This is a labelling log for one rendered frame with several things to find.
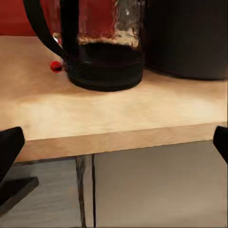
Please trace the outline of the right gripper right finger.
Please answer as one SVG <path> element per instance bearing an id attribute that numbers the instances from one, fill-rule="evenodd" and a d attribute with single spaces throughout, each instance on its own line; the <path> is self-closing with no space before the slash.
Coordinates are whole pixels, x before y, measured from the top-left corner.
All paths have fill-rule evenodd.
<path id="1" fill-rule="evenodd" d="M 213 144 L 228 164 L 228 128 L 218 126 L 213 136 Z"/>

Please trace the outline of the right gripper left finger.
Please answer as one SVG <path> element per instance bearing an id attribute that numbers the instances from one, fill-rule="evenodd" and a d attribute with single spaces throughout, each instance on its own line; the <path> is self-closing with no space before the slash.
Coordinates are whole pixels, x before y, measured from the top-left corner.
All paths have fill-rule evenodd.
<path id="1" fill-rule="evenodd" d="M 25 144 L 21 127 L 0 132 L 0 183 Z"/>

